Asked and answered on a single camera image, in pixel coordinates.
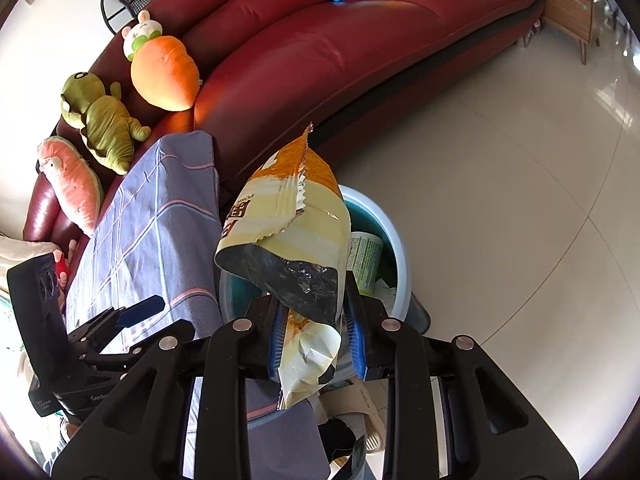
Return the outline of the teal plastic trash bin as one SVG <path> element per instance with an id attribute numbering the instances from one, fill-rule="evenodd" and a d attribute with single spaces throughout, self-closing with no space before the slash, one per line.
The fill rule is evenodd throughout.
<path id="1" fill-rule="evenodd" d="M 382 280 L 395 292 L 384 294 L 386 311 L 392 318 L 405 321 L 411 304 L 411 271 L 408 252 L 386 212 L 369 196 L 340 185 L 352 219 L 352 230 L 377 236 L 383 241 L 376 280 Z M 224 322 L 243 316 L 250 302 L 260 296 L 260 289 L 226 271 L 220 272 L 218 298 Z"/>

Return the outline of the orange snack bag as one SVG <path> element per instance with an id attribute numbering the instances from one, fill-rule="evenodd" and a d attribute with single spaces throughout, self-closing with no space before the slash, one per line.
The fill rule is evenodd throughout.
<path id="1" fill-rule="evenodd" d="M 217 266 L 280 304 L 271 376 L 292 408 L 329 382 L 342 344 L 350 217 L 330 166 L 302 134 L 247 180 L 217 247 Z"/>

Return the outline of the orange carrot plush toy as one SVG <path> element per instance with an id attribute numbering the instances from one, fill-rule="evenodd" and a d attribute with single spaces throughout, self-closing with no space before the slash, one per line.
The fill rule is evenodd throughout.
<path id="1" fill-rule="evenodd" d="M 131 82 L 145 102 L 168 112 L 193 107 L 202 80 L 194 59 L 178 38 L 165 35 L 162 24 L 153 20 L 148 10 L 142 10 L 137 24 L 122 29 L 122 40 Z"/>

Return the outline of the purple plaid tablecloth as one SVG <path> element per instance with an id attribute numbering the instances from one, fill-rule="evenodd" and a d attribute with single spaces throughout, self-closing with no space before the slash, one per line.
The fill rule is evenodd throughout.
<path id="1" fill-rule="evenodd" d="M 115 339 L 129 346 L 185 318 L 196 338 L 222 326 L 214 255 L 222 230 L 214 144 L 204 131 L 162 136 L 129 170 L 90 237 L 65 301 L 74 330 L 108 308 L 151 296 L 162 312 Z M 246 384 L 250 464 L 255 479 L 325 479 L 326 460 L 311 405 L 277 408 L 274 382 Z"/>

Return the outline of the beige slipper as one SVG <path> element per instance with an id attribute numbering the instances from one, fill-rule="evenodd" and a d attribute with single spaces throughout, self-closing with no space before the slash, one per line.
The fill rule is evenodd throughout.
<path id="1" fill-rule="evenodd" d="M 363 422 L 364 443 L 368 454 L 385 450 L 386 428 L 370 392 L 360 379 L 348 385 L 326 390 L 319 396 L 327 418 L 354 415 Z"/>

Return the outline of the pink radish plush toy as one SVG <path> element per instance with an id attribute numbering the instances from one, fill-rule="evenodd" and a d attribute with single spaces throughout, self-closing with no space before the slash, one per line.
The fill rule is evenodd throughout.
<path id="1" fill-rule="evenodd" d="M 96 173 L 73 144 L 60 136 L 44 140 L 37 148 L 37 157 L 39 170 L 52 186 L 66 217 L 93 236 L 104 199 Z"/>

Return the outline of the wooden side table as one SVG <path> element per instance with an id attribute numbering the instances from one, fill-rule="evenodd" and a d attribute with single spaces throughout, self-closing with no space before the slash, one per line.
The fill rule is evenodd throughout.
<path id="1" fill-rule="evenodd" d="M 544 0 L 544 12 L 535 22 L 532 33 L 551 25 L 579 44 L 580 62 L 587 65 L 588 48 L 600 46 L 600 29 L 604 15 L 602 0 Z"/>

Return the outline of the white green-label pill bottle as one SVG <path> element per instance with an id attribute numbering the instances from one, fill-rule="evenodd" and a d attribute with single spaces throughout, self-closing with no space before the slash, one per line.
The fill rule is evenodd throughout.
<path id="1" fill-rule="evenodd" d="M 361 231 L 352 232 L 347 259 L 347 270 L 352 271 L 359 291 L 372 295 L 372 287 L 378 276 L 384 243 L 382 238 Z"/>

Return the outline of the dark red leather sofa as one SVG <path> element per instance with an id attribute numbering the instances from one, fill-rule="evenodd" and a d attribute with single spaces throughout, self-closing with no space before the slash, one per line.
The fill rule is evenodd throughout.
<path id="1" fill-rule="evenodd" d="M 153 0 L 150 12 L 194 58 L 194 107 L 171 113 L 134 90 L 122 38 L 92 71 L 117 81 L 154 138 L 203 130 L 214 139 L 220 203 L 306 127 L 337 165 L 379 131 L 506 50 L 544 0 Z"/>

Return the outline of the green dinosaur plush toy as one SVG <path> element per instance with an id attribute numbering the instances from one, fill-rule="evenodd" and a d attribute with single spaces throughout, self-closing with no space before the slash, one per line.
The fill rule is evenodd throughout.
<path id="1" fill-rule="evenodd" d="M 144 142 L 151 128 L 132 117 L 122 102 L 122 89 L 115 81 L 106 92 L 93 73 L 69 76 L 61 90 L 61 115 L 78 130 L 93 157 L 115 174 L 126 174 L 134 159 L 134 142 Z"/>

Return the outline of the brown teddy bear red shirt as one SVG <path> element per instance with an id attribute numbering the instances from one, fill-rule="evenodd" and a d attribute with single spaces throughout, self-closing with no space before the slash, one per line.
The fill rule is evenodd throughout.
<path id="1" fill-rule="evenodd" d="M 68 244 L 67 254 L 64 254 L 61 249 L 55 249 L 53 252 L 55 273 L 58 278 L 58 310 L 60 310 L 62 314 L 65 313 L 65 293 L 68 280 L 70 279 L 70 264 L 72 263 L 76 248 L 77 240 L 71 240 L 70 244 Z"/>

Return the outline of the white blanket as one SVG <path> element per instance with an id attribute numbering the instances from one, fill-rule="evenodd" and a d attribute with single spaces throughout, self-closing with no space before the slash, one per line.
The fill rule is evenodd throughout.
<path id="1" fill-rule="evenodd" d="M 34 257 L 52 254 L 58 246 L 51 242 L 26 242 L 0 235 L 0 288 L 3 297 L 9 297 L 9 285 L 6 274 L 18 264 Z"/>

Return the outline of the white plastic bag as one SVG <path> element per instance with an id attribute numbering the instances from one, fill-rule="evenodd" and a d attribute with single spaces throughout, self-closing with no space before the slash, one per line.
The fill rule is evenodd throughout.
<path id="1" fill-rule="evenodd" d="M 372 287 L 372 297 L 380 300 L 388 316 L 393 315 L 396 300 L 396 288 L 390 287 L 382 278 L 379 278 Z"/>

